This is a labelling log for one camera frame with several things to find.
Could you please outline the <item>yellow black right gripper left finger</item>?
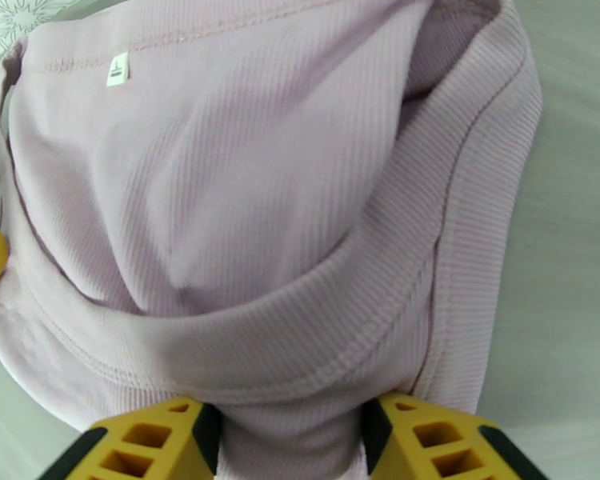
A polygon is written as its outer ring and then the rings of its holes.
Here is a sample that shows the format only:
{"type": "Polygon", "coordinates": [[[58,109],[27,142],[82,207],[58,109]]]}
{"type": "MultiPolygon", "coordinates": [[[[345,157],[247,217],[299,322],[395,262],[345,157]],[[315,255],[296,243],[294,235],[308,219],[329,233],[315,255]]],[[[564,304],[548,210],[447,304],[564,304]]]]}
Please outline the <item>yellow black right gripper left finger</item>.
{"type": "Polygon", "coordinates": [[[215,407],[173,398],[96,422],[37,480],[214,480],[221,436],[215,407]]]}

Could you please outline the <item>pink ribbed garment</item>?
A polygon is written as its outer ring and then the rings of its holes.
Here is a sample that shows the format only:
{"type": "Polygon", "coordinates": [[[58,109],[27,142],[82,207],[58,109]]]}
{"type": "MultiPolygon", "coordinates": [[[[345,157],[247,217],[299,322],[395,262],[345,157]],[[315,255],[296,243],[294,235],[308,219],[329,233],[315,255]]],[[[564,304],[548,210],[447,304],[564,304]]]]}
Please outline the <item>pink ribbed garment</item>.
{"type": "Polygon", "coordinates": [[[78,429],[178,395],[240,480],[477,409],[542,110],[512,0],[129,0],[0,63],[0,362],[78,429]]]}

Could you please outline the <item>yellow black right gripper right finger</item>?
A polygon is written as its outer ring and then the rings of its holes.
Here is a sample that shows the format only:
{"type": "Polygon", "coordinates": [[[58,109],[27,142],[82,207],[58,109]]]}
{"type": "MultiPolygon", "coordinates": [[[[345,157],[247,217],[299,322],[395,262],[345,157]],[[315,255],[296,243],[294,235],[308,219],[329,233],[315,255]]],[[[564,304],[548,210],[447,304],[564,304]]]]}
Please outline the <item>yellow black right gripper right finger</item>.
{"type": "Polygon", "coordinates": [[[549,480],[493,422],[400,393],[362,406],[370,480],[549,480]]]}

